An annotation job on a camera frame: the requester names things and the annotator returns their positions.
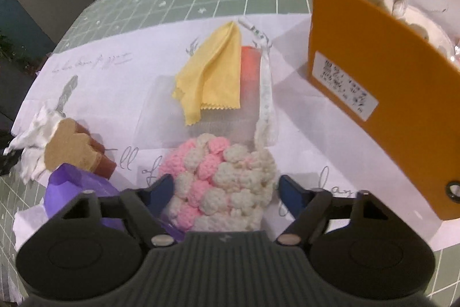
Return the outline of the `pink white crochet ball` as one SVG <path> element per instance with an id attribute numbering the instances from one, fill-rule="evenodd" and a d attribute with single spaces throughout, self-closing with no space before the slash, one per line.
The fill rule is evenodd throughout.
<path id="1" fill-rule="evenodd" d="M 260 230 L 278 176 L 269 150 L 251 151 L 209 133 L 180 144 L 159 172 L 173 177 L 164 215 L 182 232 Z"/>

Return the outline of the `purple tissue pack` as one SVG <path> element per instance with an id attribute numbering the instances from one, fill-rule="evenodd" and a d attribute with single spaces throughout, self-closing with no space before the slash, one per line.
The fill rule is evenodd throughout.
<path id="1" fill-rule="evenodd" d="M 98 197 L 118 196 L 118 191 L 106 178 L 94 173 L 83 171 L 71 164 L 62 164 L 51 173 L 48 179 L 44 197 L 44 208 L 48 218 L 52 218 L 71 200 L 81 193 L 95 193 Z M 175 241 L 182 241 L 185 234 L 177 229 L 170 219 L 167 218 L 166 208 L 160 217 L 154 217 L 162 228 L 172 236 Z"/>

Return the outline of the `brown heart-shaped sponge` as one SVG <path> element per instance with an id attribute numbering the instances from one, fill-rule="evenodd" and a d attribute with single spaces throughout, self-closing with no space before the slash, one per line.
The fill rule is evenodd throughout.
<path id="1" fill-rule="evenodd" d="M 48 171 L 55 171 L 62 164 L 71 164 L 109 179 L 116 164 L 104 152 L 104 146 L 80 123 L 73 119 L 63 119 L 57 124 L 53 137 L 45 147 L 44 163 Z"/>

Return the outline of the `yellow cleaning cloth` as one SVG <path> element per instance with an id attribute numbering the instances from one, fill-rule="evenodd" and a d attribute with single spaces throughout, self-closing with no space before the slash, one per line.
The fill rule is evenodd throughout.
<path id="1" fill-rule="evenodd" d="M 172 97 L 180 102 L 186 125 L 202 110 L 239 109 L 242 37 L 235 22 L 218 27 L 175 77 Z"/>

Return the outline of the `white tissue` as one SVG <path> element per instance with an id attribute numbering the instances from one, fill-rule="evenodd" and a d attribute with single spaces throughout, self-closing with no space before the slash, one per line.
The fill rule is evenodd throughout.
<path id="1" fill-rule="evenodd" d="M 45 147 L 64 118 L 61 111 L 44 105 L 26 131 L 17 136 L 1 136 L 1 175 L 14 171 L 24 185 L 38 180 L 46 170 Z"/>

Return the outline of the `white printed table runner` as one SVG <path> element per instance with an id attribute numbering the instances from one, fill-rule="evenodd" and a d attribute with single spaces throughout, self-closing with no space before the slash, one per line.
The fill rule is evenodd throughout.
<path id="1" fill-rule="evenodd" d="M 172 97 L 175 75 L 226 18 L 173 22 L 106 37 L 47 60 L 27 93 L 12 131 L 26 131 L 41 108 L 60 109 L 102 143 L 117 167 L 116 188 L 144 187 L 169 149 L 204 132 L 187 128 Z M 270 41 L 275 105 L 271 153 L 282 174 L 323 185 L 336 196 L 367 189 L 434 250 L 459 243 L 459 222 L 442 221 L 388 155 L 350 117 L 306 80 L 310 16 L 236 18 L 242 44 L 255 26 Z"/>

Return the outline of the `orange cardboard box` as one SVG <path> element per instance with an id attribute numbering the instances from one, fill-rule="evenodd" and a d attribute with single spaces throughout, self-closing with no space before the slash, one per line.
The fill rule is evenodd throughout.
<path id="1" fill-rule="evenodd" d="M 313 0 L 307 78 L 459 217 L 459 0 Z"/>

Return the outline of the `green grid tablecloth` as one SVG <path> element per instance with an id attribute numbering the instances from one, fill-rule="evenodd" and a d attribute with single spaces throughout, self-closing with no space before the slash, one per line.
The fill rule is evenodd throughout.
<path id="1" fill-rule="evenodd" d="M 179 26 L 178 23 L 187 20 L 204 20 L 211 18 L 214 24 L 218 17 L 237 17 L 245 15 L 251 21 L 261 21 L 263 14 L 294 15 L 300 14 L 301 21 L 310 16 L 313 9 L 313 0 L 97 0 L 88 9 L 84 10 L 76 22 L 64 35 L 62 42 L 57 46 L 57 52 L 67 52 L 71 47 L 79 47 L 83 43 L 92 43 L 102 40 L 107 42 L 106 37 L 122 35 L 125 32 L 144 30 L 151 26 L 160 26 L 172 23 L 172 26 Z M 351 126 L 351 120 L 346 119 L 343 113 L 334 107 L 332 103 L 322 96 L 316 89 L 310 86 L 305 79 L 301 79 L 299 70 L 294 74 L 294 69 L 300 69 L 300 63 L 306 62 L 306 55 L 300 56 L 293 52 L 282 52 L 283 57 L 291 59 L 288 65 L 288 82 L 300 85 L 299 89 L 302 99 L 307 100 L 305 120 L 311 120 L 310 125 L 320 125 L 318 120 L 320 113 L 332 110 L 332 120 L 340 120 Z M 318 180 L 322 170 L 326 167 L 321 177 L 321 186 L 332 188 L 338 196 L 352 194 L 357 187 L 357 179 L 349 180 L 345 173 L 345 167 L 338 155 L 331 158 L 326 157 L 326 143 L 324 134 L 320 130 L 312 130 L 309 140 L 302 143 L 302 153 L 294 157 L 287 157 L 288 160 L 281 165 L 279 155 L 275 156 L 275 149 L 272 153 L 276 157 L 278 166 L 282 173 L 298 178 L 299 183 L 305 186 L 313 186 Z M 142 151 L 140 146 L 123 146 L 121 151 L 109 151 L 111 157 L 121 160 L 120 171 L 134 171 L 134 164 L 141 162 L 143 167 L 137 172 L 136 178 L 128 177 L 128 182 L 139 182 L 142 186 L 150 181 L 150 176 L 158 171 L 160 156 L 165 154 L 164 150 Z M 26 185 L 16 177 L 12 171 L 10 175 L 1 177 L 1 300 L 17 302 L 20 304 L 25 298 L 25 289 L 19 281 L 14 260 L 16 257 L 16 237 L 12 226 L 14 215 L 25 209 L 29 209 L 43 202 L 45 187 L 42 182 L 29 182 Z M 434 246 L 436 268 L 432 280 L 429 282 L 426 293 L 439 306 L 449 306 L 459 298 L 459 219 L 452 222 L 435 223 L 435 218 L 425 218 L 423 222 L 430 224 L 429 235 L 433 235 L 431 244 Z"/>

